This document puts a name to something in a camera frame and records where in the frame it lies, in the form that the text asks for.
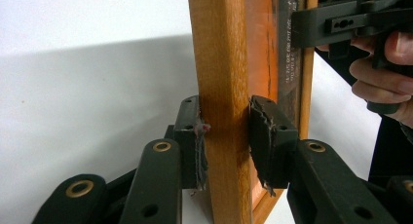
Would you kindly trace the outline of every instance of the white wall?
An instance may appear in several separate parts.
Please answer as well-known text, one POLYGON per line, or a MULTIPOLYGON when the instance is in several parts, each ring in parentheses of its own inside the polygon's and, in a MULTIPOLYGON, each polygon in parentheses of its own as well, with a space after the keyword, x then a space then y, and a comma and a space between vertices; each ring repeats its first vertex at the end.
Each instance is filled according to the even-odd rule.
POLYGON ((0 223, 136 167, 198 93, 187 0, 0 0, 0 32, 0 223))

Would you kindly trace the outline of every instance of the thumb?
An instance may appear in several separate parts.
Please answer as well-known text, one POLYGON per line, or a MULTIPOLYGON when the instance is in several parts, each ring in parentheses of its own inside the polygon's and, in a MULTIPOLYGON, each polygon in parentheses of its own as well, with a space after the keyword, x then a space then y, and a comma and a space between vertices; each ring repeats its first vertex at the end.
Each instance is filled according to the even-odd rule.
POLYGON ((386 41, 386 58, 399 65, 413 65, 413 34, 393 32, 386 41))

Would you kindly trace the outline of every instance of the white background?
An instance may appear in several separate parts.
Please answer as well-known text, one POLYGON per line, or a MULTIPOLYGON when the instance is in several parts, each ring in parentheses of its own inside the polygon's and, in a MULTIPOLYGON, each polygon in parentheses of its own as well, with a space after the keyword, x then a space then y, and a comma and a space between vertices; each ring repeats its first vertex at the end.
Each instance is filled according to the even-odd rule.
MULTIPOLYGON (((198 93, 190 33, 187 0, 0 0, 0 223, 29 223, 70 176, 110 181, 136 167, 198 93)), ((365 177, 378 120, 354 117, 363 101, 320 74, 311 135, 365 177), (351 119, 375 125, 352 132, 351 119)), ((211 223, 206 195, 184 193, 183 211, 183 223, 211 223)), ((292 222, 284 198, 274 220, 292 222)))

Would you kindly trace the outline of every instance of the black fabric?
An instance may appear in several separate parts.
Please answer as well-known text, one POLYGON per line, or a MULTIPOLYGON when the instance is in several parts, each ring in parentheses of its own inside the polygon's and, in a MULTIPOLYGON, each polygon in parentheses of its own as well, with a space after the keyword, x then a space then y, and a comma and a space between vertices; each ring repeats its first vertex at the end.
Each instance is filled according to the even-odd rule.
MULTIPOLYGON (((358 58, 368 56, 366 52, 356 48, 350 49, 348 57, 337 60, 328 59, 327 53, 317 52, 350 85, 356 81, 349 72, 350 64, 358 58)), ((391 176, 412 174, 413 145, 401 131, 399 122, 383 117, 374 150, 369 181, 384 187, 391 176)))

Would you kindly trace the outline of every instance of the human hand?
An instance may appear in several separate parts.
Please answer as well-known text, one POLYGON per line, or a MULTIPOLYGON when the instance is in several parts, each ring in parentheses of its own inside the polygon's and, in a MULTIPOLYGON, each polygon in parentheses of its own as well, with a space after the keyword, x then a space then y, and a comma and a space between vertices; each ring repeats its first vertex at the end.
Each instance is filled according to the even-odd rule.
MULTIPOLYGON (((355 38, 352 45, 373 55, 375 38, 355 38)), ((385 56, 394 64, 413 65, 413 34, 393 32, 386 41, 385 56)), ((398 110, 388 116, 413 128, 413 78, 373 69, 372 56, 353 62, 350 73, 357 79, 352 87, 355 95, 376 103, 400 103, 398 110)))

